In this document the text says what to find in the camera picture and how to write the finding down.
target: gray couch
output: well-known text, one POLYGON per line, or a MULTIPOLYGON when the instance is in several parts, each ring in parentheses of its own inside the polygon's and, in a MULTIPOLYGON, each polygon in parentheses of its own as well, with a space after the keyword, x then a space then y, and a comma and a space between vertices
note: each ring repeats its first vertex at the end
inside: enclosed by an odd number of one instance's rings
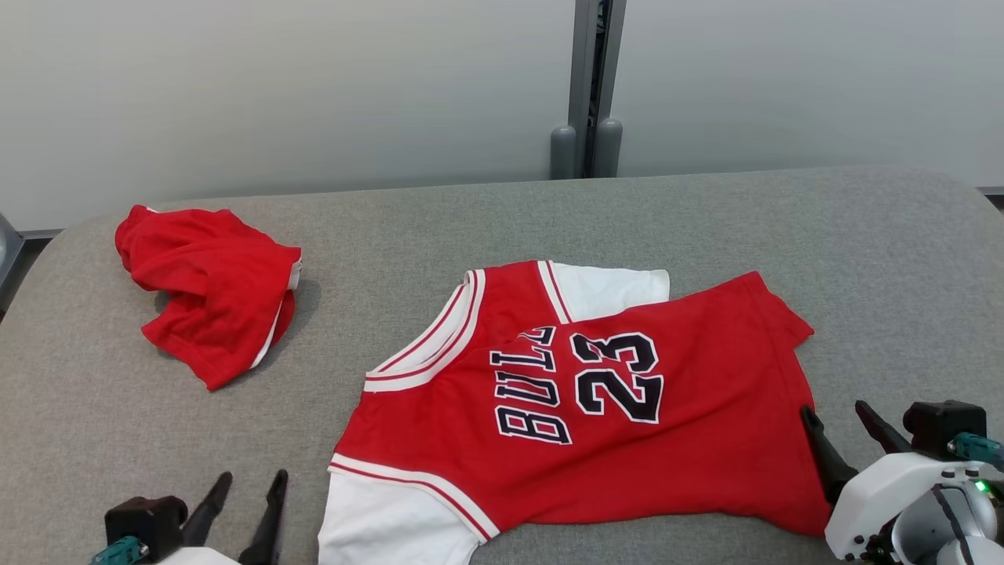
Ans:
MULTIPOLYGON (((290 474, 283 563, 315 562, 326 466, 363 372, 425 328, 465 269, 527 258, 663 267, 674 297, 760 270, 815 328, 798 357, 851 465, 881 455, 856 398, 894 421, 914 400, 978 402, 1004 438, 1004 220, 940 175, 855 167, 162 206, 230 207, 303 248, 291 328, 216 393, 140 333, 163 305, 112 245, 127 204, 49 244, 0 324, 2 562, 85 563, 102 546, 105 510, 136 495, 194 505, 225 470, 235 483, 209 545, 236 556, 280 468, 290 474)), ((716 515, 523 526, 473 558, 836 562, 820 540, 716 515)))

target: gray fabric surface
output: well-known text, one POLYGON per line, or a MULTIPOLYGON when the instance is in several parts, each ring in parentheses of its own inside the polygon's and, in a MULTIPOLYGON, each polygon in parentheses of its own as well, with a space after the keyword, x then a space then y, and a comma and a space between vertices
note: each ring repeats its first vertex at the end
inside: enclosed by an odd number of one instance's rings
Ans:
MULTIPOLYGON (((155 294, 121 268, 124 216, 63 232, 0 324, 0 547, 9 563, 84 563, 124 499, 191 505, 230 470, 210 545, 236 556, 279 468, 284 563, 313 563, 326 464, 363 372, 411 341, 465 269, 528 258, 669 269, 675 297, 758 269, 816 330, 798 350, 831 440, 881 452, 852 403, 898 421, 914 400, 990 408, 1004 438, 1004 220, 975 190, 892 168, 836 168, 257 197, 231 207, 303 247, 297 312, 262 366, 208 393, 140 326, 155 294)), ((681 465, 689 455, 681 454, 681 465)), ((714 489, 719 474, 709 470, 714 489)), ((479 549, 502 564, 835 563, 753 519, 524 526, 479 549)))

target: white wall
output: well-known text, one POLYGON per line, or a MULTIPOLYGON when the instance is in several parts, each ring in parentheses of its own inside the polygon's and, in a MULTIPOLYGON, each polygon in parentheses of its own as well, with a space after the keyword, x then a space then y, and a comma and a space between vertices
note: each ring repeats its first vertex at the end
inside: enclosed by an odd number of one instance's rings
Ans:
POLYGON ((1004 185, 1000 0, 626 0, 619 176, 904 163, 1004 185))
POLYGON ((0 211, 547 177, 574 0, 0 0, 0 211))

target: robotic arm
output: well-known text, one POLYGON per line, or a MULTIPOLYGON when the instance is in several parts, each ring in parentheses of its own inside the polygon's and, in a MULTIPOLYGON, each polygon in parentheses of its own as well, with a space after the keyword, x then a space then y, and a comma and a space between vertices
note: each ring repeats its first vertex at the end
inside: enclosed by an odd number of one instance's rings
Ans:
POLYGON ((177 497, 149 500, 136 497, 104 515, 108 547, 90 565, 277 565, 279 531, 289 475, 280 470, 265 495, 267 507, 251 544, 237 561, 203 547, 213 520, 223 511, 233 476, 220 476, 191 517, 177 497))
POLYGON ((904 416, 907 442, 867 403, 855 409, 887 455, 858 473, 808 406, 802 425, 833 514, 826 543, 836 557, 876 565, 1004 564, 997 536, 1000 490, 980 480, 1000 446, 986 440, 986 412, 958 401, 917 402, 904 416), (976 457, 980 461, 971 461, 976 457))

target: teal connector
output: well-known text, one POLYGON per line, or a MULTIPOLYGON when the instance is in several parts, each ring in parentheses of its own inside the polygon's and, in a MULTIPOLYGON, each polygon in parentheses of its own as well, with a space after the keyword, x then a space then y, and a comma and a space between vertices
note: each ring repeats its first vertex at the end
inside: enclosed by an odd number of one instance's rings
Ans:
POLYGON ((975 434, 960 434, 955 437, 953 444, 953 451, 960 458, 990 464, 1004 472, 1004 447, 1000 444, 975 434))
POLYGON ((134 565, 147 557, 150 549, 133 536, 126 536, 90 558, 90 565, 134 565))

